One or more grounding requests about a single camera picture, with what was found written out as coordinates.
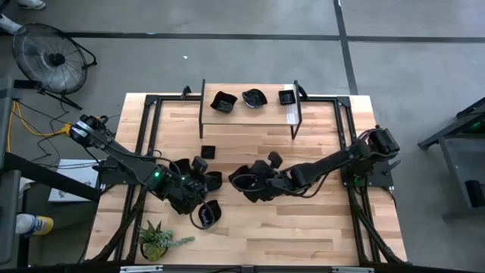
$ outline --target white shoe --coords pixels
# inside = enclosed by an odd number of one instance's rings
[[[22,26],[20,24],[13,22],[2,14],[2,18],[0,18],[0,29],[13,35],[21,27]]]
[[[40,0],[18,0],[18,6],[25,9],[41,10],[45,8],[45,3]]]

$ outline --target wooden table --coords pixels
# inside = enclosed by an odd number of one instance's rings
[[[121,113],[116,140],[132,151],[136,145],[145,95],[128,93]],[[373,127],[375,120],[370,97],[350,96],[350,100],[357,133]],[[161,221],[163,228],[173,230],[176,237],[196,238],[178,249],[170,249],[158,261],[159,264],[358,264],[349,200],[341,185],[339,171],[331,173],[321,191],[311,199],[279,196],[270,202],[252,203],[227,180],[227,175],[239,166],[250,165],[256,159],[266,159],[271,151],[281,154],[284,160],[281,168],[286,168],[317,161],[339,150],[336,121],[330,103],[302,102],[303,123],[295,140],[289,137],[288,127],[246,125],[231,125],[229,130],[224,125],[207,126],[204,139],[199,139],[198,102],[164,102],[161,109],[155,148],[161,150],[165,157],[177,160],[199,155],[201,145],[216,146],[216,157],[208,160],[208,170],[222,171],[224,183],[219,191],[210,193],[207,198],[217,199],[222,208],[220,221],[207,231],[194,228],[188,215],[178,215],[169,203],[147,196],[143,227],[146,219],[153,223]],[[151,127],[149,119],[147,136]],[[148,137],[145,139],[143,151],[148,145]],[[116,231],[126,191],[126,186],[119,185],[102,196],[87,259],[95,256]],[[379,188],[370,188],[368,192],[376,229],[396,255],[405,260],[392,199]],[[123,257],[128,252],[132,228],[127,232]],[[368,236],[365,232],[363,236],[366,253],[371,257]],[[148,261],[138,252],[136,262]]]
[[[204,100],[202,102],[202,133],[204,125],[219,124],[229,125],[298,125],[299,101],[291,105],[281,105],[278,91],[293,90],[295,97],[298,93],[295,84],[231,84],[231,83],[206,83],[204,85]],[[260,108],[250,108],[244,102],[242,92],[250,89],[259,89],[264,93],[268,103]],[[231,113],[226,114],[215,111],[211,103],[219,91],[237,97]]]

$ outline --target plant pot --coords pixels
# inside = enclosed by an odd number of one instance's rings
[[[242,98],[250,108],[260,108],[267,104],[266,96],[259,89],[250,89],[242,93]]]
[[[281,90],[278,91],[278,96],[280,97],[281,105],[289,105],[296,103],[295,93],[293,90]]]
[[[139,246],[139,251],[142,253],[143,258],[145,258],[148,261],[149,257],[145,254],[145,244],[144,243],[142,243]],[[160,258],[163,257],[165,255],[165,253],[167,253],[167,251],[168,251],[168,247],[165,247],[165,250],[161,253]]]
[[[233,110],[234,104],[236,103],[237,97],[219,91],[211,103],[211,107],[216,111],[221,111],[223,113],[229,114]]]

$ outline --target succulent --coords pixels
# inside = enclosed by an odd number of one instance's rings
[[[142,244],[145,255],[150,262],[156,262],[167,248],[182,246],[188,242],[194,241],[194,237],[186,237],[180,240],[172,240],[174,237],[173,231],[163,231],[161,229],[161,221],[157,227],[153,227],[150,221],[147,229],[139,229],[139,243]]]

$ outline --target concrete floor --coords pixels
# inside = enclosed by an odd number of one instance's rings
[[[62,30],[143,33],[338,34],[331,0],[46,0],[44,11],[10,7],[20,23]],[[478,0],[341,0],[346,29],[356,36],[485,36],[485,3]],[[91,115],[116,115],[125,93],[197,90],[202,78],[225,83],[287,83],[298,79],[308,93],[349,94],[339,42],[176,39],[77,39],[99,65],[72,97]],[[483,97],[485,44],[351,42],[359,94],[371,96],[377,121],[393,132],[402,164],[393,171],[399,222],[408,260],[416,265],[483,271],[485,219],[444,222],[460,193],[439,147],[422,152],[419,140],[452,121]],[[0,76],[23,78],[11,56],[11,38],[0,37]],[[59,115],[57,102],[23,91],[24,103]],[[75,121],[71,111],[64,120]],[[48,118],[24,110],[48,131]],[[116,130],[117,119],[109,122]],[[32,159],[39,140],[14,124],[13,152]],[[52,141],[62,158],[89,156],[68,138]],[[50,152],[53,149],[44,145]],[[55,156],[44,162],[52,162]],[[43,197],[32,197],[36,202]],[[89,224],[43,237],[32,263],[75,262]],[[69,251],[63,244],[69,244]]]

